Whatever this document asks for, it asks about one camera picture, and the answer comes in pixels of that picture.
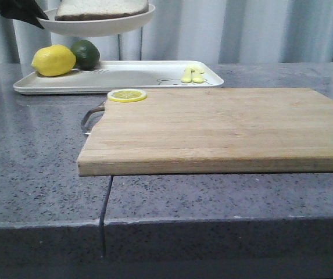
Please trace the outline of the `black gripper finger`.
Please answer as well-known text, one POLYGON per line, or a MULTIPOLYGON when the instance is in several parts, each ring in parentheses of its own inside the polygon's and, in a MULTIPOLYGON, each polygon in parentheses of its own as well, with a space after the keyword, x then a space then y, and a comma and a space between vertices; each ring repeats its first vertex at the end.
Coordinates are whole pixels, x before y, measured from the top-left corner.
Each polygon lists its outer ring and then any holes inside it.
POLYGON ((15 19, 44 29, 38 19, 48 20, 45 12, 34 0, 0 0, 0 15, 7 19, 15 19))

